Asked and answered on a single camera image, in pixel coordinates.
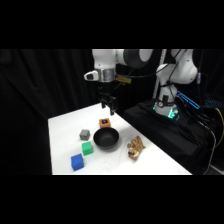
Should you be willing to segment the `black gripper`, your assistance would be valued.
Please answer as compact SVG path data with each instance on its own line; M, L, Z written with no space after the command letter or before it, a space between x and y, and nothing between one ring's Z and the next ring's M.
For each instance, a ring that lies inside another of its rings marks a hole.
M114 83L98 83L98 96L99 101L101 102L102 109L105 109L106 106L110 107L110 115L115 114L116 109L114 108L117 105L117 99L114 96Z

